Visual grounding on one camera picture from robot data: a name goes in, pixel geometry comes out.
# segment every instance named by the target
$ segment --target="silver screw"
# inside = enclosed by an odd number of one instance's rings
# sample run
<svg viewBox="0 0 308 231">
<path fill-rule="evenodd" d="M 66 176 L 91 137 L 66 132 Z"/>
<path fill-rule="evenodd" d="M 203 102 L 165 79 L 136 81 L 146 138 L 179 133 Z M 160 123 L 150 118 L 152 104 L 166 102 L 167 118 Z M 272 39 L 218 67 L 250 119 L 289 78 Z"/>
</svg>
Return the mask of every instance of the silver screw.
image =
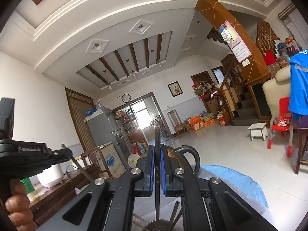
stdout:
<svg viewBox="0 0 308 231">
<path fill-rule="evenodd" d="M 104 178 L 97 178 L 95 181 L 94 181 L 94 183 L 96 184 L 96 185 L 102 185 L 102 184 L 104 184 L 105 183 L 105 179 Z"/>
<path fill-rule="evenodd" d="M 140 174 L 141 173 L 141 169 L 139 169 L 139 168 L 133 168 L 132 170 L 131 170 L 131 173 L 133 174 L 133 175 L 137 175 L 137 174 Z"/>
<path fill-rule="evenodd" d="M 185 170 L 181 167 L 178 167 L 175 169 L 175 173 L 178 174 L 178 175 L 181 175 L 185 172 Z"/>
<path fill-rule="evenodd" d="M 211 179 L 211 181 L 212 181 L 212 183 L 214 183 L 214 184 L 219 184 L 219 183 L 221 183 L 221 179 L 220 179 L 219 177 L 213 177 L 213 178 Z"/>
</svg>

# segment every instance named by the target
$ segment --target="refrigerator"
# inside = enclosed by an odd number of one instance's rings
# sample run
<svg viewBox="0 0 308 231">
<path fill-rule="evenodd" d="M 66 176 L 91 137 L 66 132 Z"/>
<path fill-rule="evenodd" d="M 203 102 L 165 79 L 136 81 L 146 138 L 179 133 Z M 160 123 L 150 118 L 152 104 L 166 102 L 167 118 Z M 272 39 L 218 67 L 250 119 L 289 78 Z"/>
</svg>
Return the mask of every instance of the refrigerator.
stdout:
<svg viewBox="0 0 308 231">
<path fill-rule="evenodd" d="M 132 145 L 119 119 L 116 119 L 111 109 L 101 107 L 92 115 L 87 116 L 87 123 L 96 146 L 112 142 L 124 167 L 129 170 L 128 157 L 134 153 Z"/>
</svg>

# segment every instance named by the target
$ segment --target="red chair foot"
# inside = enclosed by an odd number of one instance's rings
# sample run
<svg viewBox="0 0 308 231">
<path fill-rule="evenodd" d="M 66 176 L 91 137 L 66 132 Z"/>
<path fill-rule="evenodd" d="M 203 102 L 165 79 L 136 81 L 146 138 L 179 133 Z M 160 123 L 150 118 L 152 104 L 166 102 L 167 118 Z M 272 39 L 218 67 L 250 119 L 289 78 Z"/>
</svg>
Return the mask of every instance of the red chair foot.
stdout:
<svg viewBox="0 0 308 231">
<path fill-rule="evenodd" d="M 292 146 L 288 146 L 287 157 L 290 157 L 292 154 Z"/>
<path fill-rule="evenodd" d="M 270 149 L 272 147 L 272 142 L 273 142 L 273 140 L 269 140 L 269 142 L 267 144 L 267 149 Z"/>
</svg>

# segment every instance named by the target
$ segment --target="window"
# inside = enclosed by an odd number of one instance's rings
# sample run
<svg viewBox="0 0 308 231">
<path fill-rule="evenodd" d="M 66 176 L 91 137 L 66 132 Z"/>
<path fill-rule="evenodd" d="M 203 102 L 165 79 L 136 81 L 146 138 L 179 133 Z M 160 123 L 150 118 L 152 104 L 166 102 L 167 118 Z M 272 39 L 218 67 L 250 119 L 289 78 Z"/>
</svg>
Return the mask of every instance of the window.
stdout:
<svg viewBox="0 0 308 231">
<path fill-rule="evenodd" d="M 215 78 L 217 79 L 218 83 L 221 83 L 224 81 L 224 76 L 226 75 L 226 71 L 224 69 L 224 66 L 219 66 L 217 68 L 211 69 L 213 74 L 215 75 Z"/>
<path fill-rule="evenodd" d="M 138 125 L 141 129 L 144 129 L 151 125 L 152 118 L 144 104 L 144 101 L 138 102 L 132 105 L 136 114 Z"/>
</svg>

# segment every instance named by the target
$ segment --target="clock face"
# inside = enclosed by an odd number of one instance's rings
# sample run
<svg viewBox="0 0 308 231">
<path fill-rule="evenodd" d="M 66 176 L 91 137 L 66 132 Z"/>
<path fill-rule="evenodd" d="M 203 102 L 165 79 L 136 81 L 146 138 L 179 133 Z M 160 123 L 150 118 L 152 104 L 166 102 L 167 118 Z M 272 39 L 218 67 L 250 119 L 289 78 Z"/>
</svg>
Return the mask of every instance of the clock face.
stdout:
<svg viewBox="0 0 308 231">
<path fill-rule="evenodd" d="M 131 100 L 131 96 L 129 94 L 124 94 L 122 96 L 122 101 L 123 102 L 129 102 Z"/>
</svg>

